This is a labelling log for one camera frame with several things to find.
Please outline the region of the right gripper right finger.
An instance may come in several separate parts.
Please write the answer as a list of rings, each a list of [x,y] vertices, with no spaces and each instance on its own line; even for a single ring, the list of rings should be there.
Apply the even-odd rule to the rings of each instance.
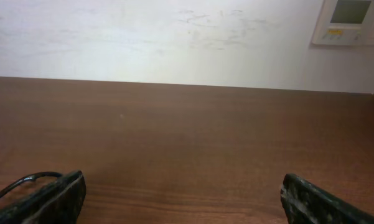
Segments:
[[[284,176],[281,203],[292,224],[374,224],[374,216],[296,174]]]

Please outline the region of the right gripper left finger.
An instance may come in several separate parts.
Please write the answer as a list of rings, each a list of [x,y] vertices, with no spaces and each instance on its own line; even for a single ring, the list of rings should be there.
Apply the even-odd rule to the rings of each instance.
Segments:
[[[0,209],[0,224],[76,224],[86,196],[82,171],[68,174],[46,171],[29,174],[0,191],[0,199],[25,182],[42,177],[56,179],[25,197]]]

